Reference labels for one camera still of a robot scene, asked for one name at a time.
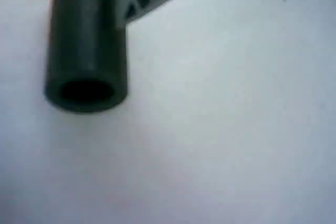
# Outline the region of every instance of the rubber hose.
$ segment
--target rubber hose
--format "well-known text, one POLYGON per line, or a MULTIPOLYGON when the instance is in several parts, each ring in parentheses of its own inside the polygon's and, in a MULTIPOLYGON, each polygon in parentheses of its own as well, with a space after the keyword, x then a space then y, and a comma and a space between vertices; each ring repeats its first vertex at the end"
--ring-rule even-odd
POLYGON ((128 92, 126 29, 115 0, 52 0, 45 94, 55 106, 93 113, 128 92))

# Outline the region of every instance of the dark green tube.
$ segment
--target dark green tube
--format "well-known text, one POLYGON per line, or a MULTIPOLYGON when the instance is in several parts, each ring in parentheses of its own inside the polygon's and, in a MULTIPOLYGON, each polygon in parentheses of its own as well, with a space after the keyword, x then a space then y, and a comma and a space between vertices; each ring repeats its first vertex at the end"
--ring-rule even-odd
POLYGON ((110 109, 127 96, 126 30, 115 0, 52 0, 45 93, 77 113, 110 109))

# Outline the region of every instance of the tube opening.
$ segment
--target tube opening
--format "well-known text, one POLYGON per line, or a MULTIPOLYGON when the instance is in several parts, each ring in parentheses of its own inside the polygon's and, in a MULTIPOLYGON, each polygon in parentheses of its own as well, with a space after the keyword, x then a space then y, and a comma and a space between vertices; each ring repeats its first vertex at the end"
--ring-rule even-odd
POLYGON ((93 106, 109 101, 115 89, 106 82, 94 79, 69 81, 60 89, 60 98, 79 106, 93 106))

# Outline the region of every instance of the white background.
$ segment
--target white background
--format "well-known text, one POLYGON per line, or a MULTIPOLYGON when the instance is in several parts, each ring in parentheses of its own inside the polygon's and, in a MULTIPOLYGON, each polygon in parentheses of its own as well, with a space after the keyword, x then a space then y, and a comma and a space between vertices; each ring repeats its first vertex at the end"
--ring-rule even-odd
POLYGON ((130 95, 43 96, 49 0, 0 0, 0 223, 336 223, 336 0, 172 0, 130 95))

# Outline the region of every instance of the tube hole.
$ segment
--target tube hole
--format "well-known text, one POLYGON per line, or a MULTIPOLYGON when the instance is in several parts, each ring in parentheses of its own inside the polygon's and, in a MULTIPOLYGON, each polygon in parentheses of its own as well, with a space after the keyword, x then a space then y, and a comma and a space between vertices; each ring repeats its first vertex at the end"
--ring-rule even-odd
POLYGON ((114 93, 113 87, 99 80, 69 81, 60 90, 64 101, 84 106, 109 101, 114 93))

